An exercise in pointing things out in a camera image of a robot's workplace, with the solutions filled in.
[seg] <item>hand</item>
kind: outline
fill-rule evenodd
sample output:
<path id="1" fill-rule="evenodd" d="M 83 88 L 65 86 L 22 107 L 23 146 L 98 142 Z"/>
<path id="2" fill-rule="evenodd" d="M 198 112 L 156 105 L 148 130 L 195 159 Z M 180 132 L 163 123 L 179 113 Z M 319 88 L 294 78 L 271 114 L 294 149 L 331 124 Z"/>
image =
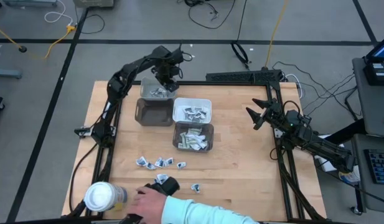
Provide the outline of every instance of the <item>hand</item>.
<path id="1" fill-rule="evenodd" d="M 167 196 L 149 187 L 140 187 L 136 191 L 144 194 L 137 194 L 134 197 L 134 201 L 128 208 L 128 213 L 143 217 L 143 222 L 146 224 L 161 224 L 162 211 Z"/>

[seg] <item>white plastic bin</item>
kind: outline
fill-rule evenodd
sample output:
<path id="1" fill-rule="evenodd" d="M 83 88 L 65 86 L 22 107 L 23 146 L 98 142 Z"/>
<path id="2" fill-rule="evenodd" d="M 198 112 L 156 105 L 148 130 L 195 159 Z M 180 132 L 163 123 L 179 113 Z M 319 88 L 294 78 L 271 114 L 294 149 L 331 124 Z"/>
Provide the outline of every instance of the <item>white plastic bin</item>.
<path id="1" fill-rule="evenodd" d="M 211 122 L 211 110 L 212 110 L 211 101 L 207 99 L 195 99 L 195 98 L 176 98 L 174 102 L 174 110 L 172 112 L 172 119 L 175 122 L 178 122 L 178 121 L 189 122 L 190 120 L 186 118 L 184 109 L 195 107 L 195 106 L 208 109 L 205 119 L 200 123 L 208 124 L 209 122 Z"/>
<path id="2" fill-rule="evenodd" d="M 175 97 L 177 92 L 176 91 L 170 92 L 168 90 L 167 90 L 167 97 L 163 97 L 163 98 L 154 97 L 154 96 L 152 96 L 150 94 L 150 91 L 157 90 L 160 87 L 165 89 L 159 83 L 159 81 L 157 81 L 155 78 L 147 78 L 147 77 L 142 78 L 142 82 L 141 82 L 141 98 L 143 98 L 145 100 L 168 100 L 168 99 L 172 99 L 172 98 Z"/>

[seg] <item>light blue sleeve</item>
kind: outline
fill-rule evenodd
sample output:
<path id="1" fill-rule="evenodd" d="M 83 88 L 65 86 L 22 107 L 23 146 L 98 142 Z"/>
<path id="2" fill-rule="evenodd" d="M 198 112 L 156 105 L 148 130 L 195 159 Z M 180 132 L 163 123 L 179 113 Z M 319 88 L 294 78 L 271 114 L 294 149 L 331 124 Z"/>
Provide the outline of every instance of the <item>light blue sleeve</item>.
<path id="1" fill-rule="evenodd" d="M 257 224 L 250 217 L 222 207 L 213 207 L 193 200 L 167 197 L 161 218 L 162 224 Z"/>

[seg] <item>desk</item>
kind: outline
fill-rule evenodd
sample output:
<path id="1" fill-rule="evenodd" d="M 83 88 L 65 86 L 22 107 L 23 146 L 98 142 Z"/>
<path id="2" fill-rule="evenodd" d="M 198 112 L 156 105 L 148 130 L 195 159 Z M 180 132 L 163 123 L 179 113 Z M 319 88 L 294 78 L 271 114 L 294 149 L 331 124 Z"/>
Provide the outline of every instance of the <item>desk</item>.
<path id="1" fill-rule="evenodd" d="M 384 137 L 384 86 L 368 84 L 363 72 L 363 68 L 366 66 L 364 59 L 354 58 L 352 64 L 363 118 L 326 138 L 334 144 L 346 142 L 354 134 L 371 134 Z"/>
<path id="2" fill-rule="evenodd" d="M 106 85 L 107 82 L 95 83 L 86 126 L 96 120 L 105 105 Z M 152 183 L 157 174 L 164 173 L 180 183 L 180 190 L 174 194 L 177 198 L 219 205 L 249 215 L 255 220 L 287 221 L 278 163 L 269 158 L 269 152 L 274 148 L 273 132 L 268 123 L 258 131 L 253 130 L 253 123 L 245 110 L 249 106 L 262 113 L 263 110 L 251 99 L 265 100 L 265 87 L 180 86 L 177 97 L 206 98 L 212 102 L 211 123 L 215 134 L 213 149 L 207 154 L 176 150 L 172 145 L 174 124 L 170 127 L 146 127 L 136 122 L 134 114 L 139 91 L 140 87 L 134 85 L 123 100 L 110 174 L 111 183 L 128 191 L 129 201 L 136 194 L 135 188 Z M 281 93 L 284 101 L 293 100 L 299 104 L 294 83 L 281 83 Z M 294 108 L 288 104 L 286 109 Z M 80 140 L 75 165 L 94 143 L 92 138 Z M 155 162 L 160 156 L 173 157 L 175 162 L 186 162 L 187 167 L 182 170 L 177 170 L 176 166 L 147 170 L 135 164 L 140 156 L 150 162 Z M 96 150 L 83 161 L 77 171 L 73 189 L 74 203 L 81 201 L 91 184 L 95 159 Z M 294 161 L 301 191 L 318 213 L 326 217 L 312 156 L 296 149 Z M 200 194 L 190 190 L 194 183 L 201 184 Z M 293 216 L 297 217 L 295 203 L 292 205 Z M 62 213 L 69 213 L 68 194 Z M 121 219 L 125 215 L 126 206 L 121 211 L 105 212 L 104 218 Z"/>
<path id="3" fill-rule="evenodd" d="M 362 189 L 384 199 L 384 184 L 374 184 L 370 170 L 368 169 L 367 161 L 363 150 L 365 149 L 381 149 L 384 150 L 384 138 L 366 136 L 364 134 L 356 134 L 352 138 L 354 155 L 358 159 L 360 185 Z M 375 198 L 361 194 L 362 208 L 367 207 L 372 210 L 384 212 L 384 202 Z"/>

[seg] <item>white cable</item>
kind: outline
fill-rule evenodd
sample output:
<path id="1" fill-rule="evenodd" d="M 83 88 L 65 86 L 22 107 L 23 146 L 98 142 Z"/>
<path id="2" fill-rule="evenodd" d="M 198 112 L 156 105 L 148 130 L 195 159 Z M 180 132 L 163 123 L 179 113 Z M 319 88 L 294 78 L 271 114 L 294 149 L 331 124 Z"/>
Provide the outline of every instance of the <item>white cable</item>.
<path id="1" fill-rule="evenodd" d="M 65 17 L 71 19 L 71 21 L 70 21 L 70 23 L 69 23 L 68 25 L 69 25 L 69 26 L 72 25 L 72 24 L 73 24 L 73 18 L 71 18 L 71 17 L 68 16 L 68 15 L 65 15 L 65 11 L 66 11 L 66 6 L 65 6 L 65 4 L 64 4 L 61 0 L 57 0 L 57 1 L 60 2 L 60 3 L 62 3 L 62 5 L 63 5 L 63 12 L 62 12 L 62 13 L 59 13 L 59 12 L 48 12 L 48 13 L 45 14 L 45 16 L 44 16 L 45 21 L 46 21 L 46 22 L 49 22 L 49 23 L 53 23 L 53 22 L 57 22 L 62 16 L 65 16 Z M 48 16 L 49 14 L 57 14 L 57 15 L 59 15 L 59 17 L 58 17 L 57 19 L 55 19 L 55 20 L 49 21 L 49 20 L 47 19 L 47 16 Z"/>
<path id="2" fill-rule="evenodd" d="M 286 78 L 289 77 L 289 76 L 292 76 L 292 77 L 294 77 L 297 80 L 297 83 L 298 83 L 298 86 L 299 86 L 299 91 L 301 92 L 301 95 L 299 96 L 299 98 L 301 99 L 302 98 L 302 86 L 301 86 L 301 83 L 299 82 L 297 76 L 295 76 L 294 74 L 288 74 L 288 75 L 286 75 Z"/>

